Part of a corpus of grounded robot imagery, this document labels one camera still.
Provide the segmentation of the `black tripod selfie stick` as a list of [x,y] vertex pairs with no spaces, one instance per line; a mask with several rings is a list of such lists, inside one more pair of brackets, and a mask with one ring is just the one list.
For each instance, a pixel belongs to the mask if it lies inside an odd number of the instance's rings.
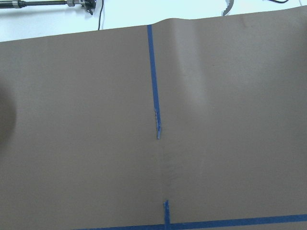
[[1,9],[21,9],[32,6],[56,6],[67,5],[75,7],[80,5],[86,12],[93,15],[93,10],[96,9],[96,0],[41,0],[41,1],[26,1],[26,0],[1,0]]

